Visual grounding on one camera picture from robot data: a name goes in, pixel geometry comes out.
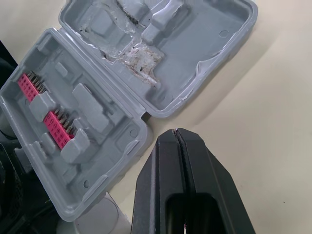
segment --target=drill bit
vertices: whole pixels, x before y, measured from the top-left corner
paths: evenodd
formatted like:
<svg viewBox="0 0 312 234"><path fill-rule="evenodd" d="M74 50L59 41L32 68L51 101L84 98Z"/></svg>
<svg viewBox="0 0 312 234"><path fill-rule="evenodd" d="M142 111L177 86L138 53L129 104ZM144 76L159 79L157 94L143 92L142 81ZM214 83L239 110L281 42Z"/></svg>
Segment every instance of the drill bit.
<svg viewBox="0 0 312 234"><path fill-rule="evenodd" d="M32 73L28 78L30 79L30 80L33 80L34 78L36 78L37 76L34 74L34 73Z"/></svg>
<svg viewBox="0 0 312 234"><path fill-rule="evenodd" d="M34 84L34 86L36 87L36 88L38 88L38 86L41 84L41 82L40 82L40 80L38 80L35 84Z"/></svg>
<svg viewBox="0 0 312 234"><path fill-rule="evenodd" d="M59 121L60 124L65 123L65 121L67 120L67 116L64 115L64 117Z"/></svg>
<svg viewBox="0 0 312 234"><path fill-rule="evenodd" d="M43 84L39 85L38 86L38 91L41 92L42 88L43 88Z"/></svg>
<svg viewBox="0 0 312 234"><path fill-rule="evenodd" d="M63 114L64 114L64 111L61 110L61 111L59 112L58 116L57 116L57 119L60 120L60 118L62 118Z"/></svg>
<svg viewBox="0 0 312 234"><path fill-rule="evenodd" d="M59 114L59 111L60 111L60 108L57 108L55 111L54 111L54 114L57 116Z"/></svg>
<svg viewBox="0 0 312 234"><path fill-rule="evenodd" d="M38 77L35 77L31 82L35 84L38 80L39 80Z"/></svg>
<svg viewBox="0 0 312 234"><path fill-rule="evenodd" d="M72 125L70 125L70 126L67 128L66 132L67 132L68 134L72 134L73 130L74 130L74 127L73 127Z"/></svg>
<svg viewBox="0 0 312 234"><path fill-rule="evenodd" d="M30 77L34 72L33 71L30 71L27 76Z"/></svg>
<svg viewBox="0 0 312 234"><path fill-rule="evenodd" d="M66 123L64 123L63 127L67 129L70 125L71 125L71 121L67 121Z"/></svg>

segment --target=open tool case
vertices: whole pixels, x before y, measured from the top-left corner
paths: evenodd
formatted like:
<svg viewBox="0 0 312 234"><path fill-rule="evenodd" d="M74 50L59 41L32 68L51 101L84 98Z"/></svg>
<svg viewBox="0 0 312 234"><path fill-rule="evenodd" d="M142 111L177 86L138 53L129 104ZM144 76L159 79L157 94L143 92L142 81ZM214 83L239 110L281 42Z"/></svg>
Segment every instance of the open tool case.
<svg viewBox="0 0 312 234"><path fill-rule="evenodd" d="M43 33L0 92L64 220L96 204L150 145L142 115L168 117L185 104L237 53L256 18L249 0L67 2L62 28ZM63 145L49 114L62 132L72 127Z"/></svg>

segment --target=metal bit tip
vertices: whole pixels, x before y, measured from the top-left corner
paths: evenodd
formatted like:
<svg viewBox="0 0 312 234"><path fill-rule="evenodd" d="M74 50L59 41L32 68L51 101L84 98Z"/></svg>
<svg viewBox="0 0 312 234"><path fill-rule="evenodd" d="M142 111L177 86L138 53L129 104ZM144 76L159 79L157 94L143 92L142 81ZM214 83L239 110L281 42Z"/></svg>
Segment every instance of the metal bit tip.
<svg viewBox="0 0 312 234"><path fill-rule="evenodd" d="M64 111L60 111L59 114L58 114L58 116L57 116L57 119L60 120L60 118L62 118L63 114L64 114Z"/></svg>
<svg viewBox="0 0 312 234"><path fill-rule="evenodd" d="M67 116L64 115L64 117L59 121L60 124L65 123L65 121L67 120Z"/></svg>
<svg viewBox="0 0 312 234"><path fill-rule="evenodd" d="M34 78L36 78L37 76L34 74L34 73L32 73L30 76L28 76L28 78L30 79L30 80L33 80Z"/></svg>
<svg viewBox="0 0 312 234"><path fill-rule="evenodd" d="M41 84L41 82L40 82L40 80L38 80L38 81L34 84L34 86L35 86L36 88L38 88L40 84Z"/></svg>
<svg viewBox="0 0 312 234"><path fill-rule="evenodd" d="M60 111L60 108L57 108L57 109L54 111L54 114L55 114L55 115L58 115L59 111Z"/></svg>
<svg viewBox="0 0 312 234"><path fill-rule="evenodd" d="M35 84L38 80L39 80L38 77L36 77L32 80L32 83Z"/></svg>
<svg viewBox="0 0 312 234"><path fill-rule="evenodd" d="M71 125L71 126L69 126L69 127L67 128L66 132L67 132L68 134L72 134L72 133L73 133L73 130L74 130L74 128L73 128L73 126Z"/></svg>
<svg viewBox="0 0 312 234"><path fill-rule="evenodd" d="M63 127L65 128L65 129L67 129L67 127L70 125L70 121L67 121L66 123L64 123L64 125L63 125Z"/></svg>

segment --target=white surface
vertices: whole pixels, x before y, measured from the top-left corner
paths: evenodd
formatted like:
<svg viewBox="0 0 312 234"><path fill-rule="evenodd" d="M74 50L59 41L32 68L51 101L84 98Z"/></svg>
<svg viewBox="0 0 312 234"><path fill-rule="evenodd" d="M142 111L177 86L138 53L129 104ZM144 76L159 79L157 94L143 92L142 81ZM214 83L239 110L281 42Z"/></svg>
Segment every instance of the white surface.
<svg viewBox="0 0 312 234"><path fill-rule="evenodd" d="M1 0L0 40L19 62L63 0ZM312 232L312 1L258 0L255 29L234 59L176 117L231 173L258 234ZM111 196L132 217L137 175L152 146Z"/></svg>
<svg viewBox="0 0 312 234"><path fill-rule="evenodd" d="M57 234L130 234L131 223L106 193L95 207L75 222L58 222Z"/></svg>

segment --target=molded plastic compartment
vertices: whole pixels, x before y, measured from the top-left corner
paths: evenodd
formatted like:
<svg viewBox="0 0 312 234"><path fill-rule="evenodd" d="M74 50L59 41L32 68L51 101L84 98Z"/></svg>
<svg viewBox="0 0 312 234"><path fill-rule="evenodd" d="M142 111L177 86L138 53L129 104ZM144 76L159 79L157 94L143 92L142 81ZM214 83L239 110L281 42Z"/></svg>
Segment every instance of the molded plastic compartment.
<svg viewBox="0 0 312 234"><path fill-rule="evenodd" d="M181 107L250 33L248 0L69 0L59 21L155 117Z"/></svg>
<svg viewBox="0 0 312 234"><path fill-rule="evenodd" d="M17 84L29 71L41 77L48 89L41 94L44 98L36 97L31 105ZM97 82L103 78L59 32L48 30L1 90L1 107L66 221L75 220L96 203L152 140L133 106L116 98L122 96L118 90ZM62 106L77 129L62 151L42 122L42 115L56 107L46 103Z"/></svg>
<svg viewBox="0 0 312 234"><path fill-rule="evenodd" d="M251 0L67 1L63 28L47 30L0 91L62 219L92 208L144 153L152 134L142 115L182 107L237 53L256 19ZM29 71L47 89L31 104L18 85ZM59 106L77 129L62 150L42 122Z"/></svg>

